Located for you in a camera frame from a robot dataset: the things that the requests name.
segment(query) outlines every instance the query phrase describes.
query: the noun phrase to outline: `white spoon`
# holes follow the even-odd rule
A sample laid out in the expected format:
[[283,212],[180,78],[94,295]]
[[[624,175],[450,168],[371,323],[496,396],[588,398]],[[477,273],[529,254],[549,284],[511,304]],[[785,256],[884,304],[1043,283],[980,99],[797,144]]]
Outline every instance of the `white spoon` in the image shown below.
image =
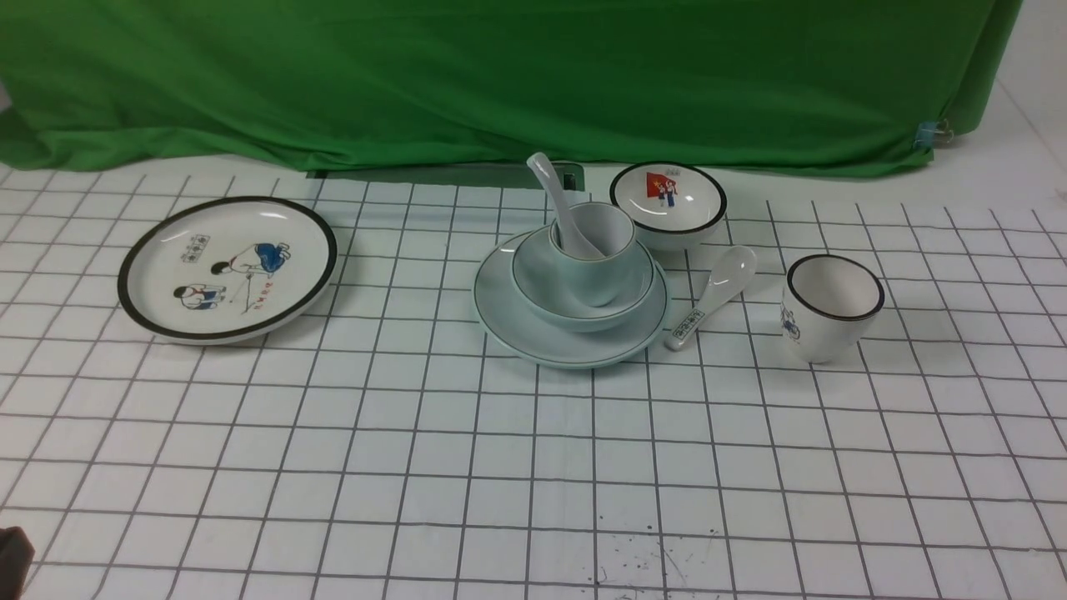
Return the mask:
[[552,203],[556,207],[556,219],[559,223],[559,237],[561,238],[559,241],[562,242],[563,250],[575,258],[587,260],[603,258],[604,253],[578,231],[578,224],[574,222],[574,216],[571,215],[571,205],[567,203],[567,198],[563,195],[563,186],[559,183],[559,177],[556,176],[556,170],[552,168],[548,157],[544,153],[536,153],[526,159],[526,167],[529,167],[530,171],[537,175],[541,187],[548,193],[548,198],[552,199]]
[[755,252],[752,252],[751,248],[734,246],[727,250],[726,254],[712,265],[712,275],[707,278],[707,287],[704,288],[700,302],[697,302],[692,311],[664,340],[664,346],[675,352],[684,348],[700,323],[731,298],[740,294],[754,274]]

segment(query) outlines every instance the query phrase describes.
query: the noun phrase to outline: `plate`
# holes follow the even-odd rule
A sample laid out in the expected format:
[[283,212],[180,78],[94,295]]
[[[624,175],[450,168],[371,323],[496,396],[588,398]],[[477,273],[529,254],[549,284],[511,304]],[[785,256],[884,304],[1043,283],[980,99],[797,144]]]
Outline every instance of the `plate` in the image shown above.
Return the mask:
[[161,337],[232,344],[307,309],[336,264],[333,231],[312,210],[229,198],[182,210],[138,240],[118,272],[118,300]]
[[527,235],[520,234],[500,244],[482,260],[475,275],[475,314],[497,342],[541,365],[595,368],[640,352],[659,335],[667,320],[667,278],[655,263],[648,300],[622,327],[578,333],[539,319],[511,280],[511,258]]
[[573,331],[596,331],[618,325],[627,313],[637,309],[652,289],[655,269],[644,247],[634,254],[634,265],[627,269],[628,284],[614,300],[603,306],[590,306],[567,288],[553,260],[552,225],[529,234],[515,250],[511,275],[519,294],[542,318],[563,325]]

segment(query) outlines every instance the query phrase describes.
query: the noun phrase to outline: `white cup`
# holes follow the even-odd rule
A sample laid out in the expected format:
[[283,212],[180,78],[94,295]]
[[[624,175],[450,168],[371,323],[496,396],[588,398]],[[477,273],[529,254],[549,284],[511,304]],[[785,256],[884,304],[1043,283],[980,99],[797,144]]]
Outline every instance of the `white cup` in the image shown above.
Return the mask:
[[866,267],[833,254],[805,256],[782,290],[782,337],[797,358],[825,363],[859,341],[886,303]]

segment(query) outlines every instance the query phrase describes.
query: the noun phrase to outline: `green backdrop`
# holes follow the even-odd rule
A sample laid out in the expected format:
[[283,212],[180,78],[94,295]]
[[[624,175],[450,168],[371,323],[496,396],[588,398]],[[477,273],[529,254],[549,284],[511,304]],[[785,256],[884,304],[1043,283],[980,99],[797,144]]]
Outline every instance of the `green backdrop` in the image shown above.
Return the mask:
[[7,0],[0,161],[669,159],[875,176],[977,126],[1021,0]]

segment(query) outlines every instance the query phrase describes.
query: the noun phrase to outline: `white plate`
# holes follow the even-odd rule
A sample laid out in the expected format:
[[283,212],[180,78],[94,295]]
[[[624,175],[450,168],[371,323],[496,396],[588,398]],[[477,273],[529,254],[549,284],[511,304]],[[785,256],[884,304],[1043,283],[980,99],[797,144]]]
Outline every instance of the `white plate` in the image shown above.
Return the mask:
[[538,318],[511,280],[511,257],[521,234],[505,241],[482,260],[474,281],[478,320],[497,342],[520,357],[556,368],[595,368],[615,364],[643,350],[667,320],[667,278],[655,265],[652,290],[620,327],[592,333],[567,331]]
[[146,233],[118,272],[118,300],[138,325],[184,344],[262,335],[328,287],[337,240],[321,217],[273,198],[217,200]]

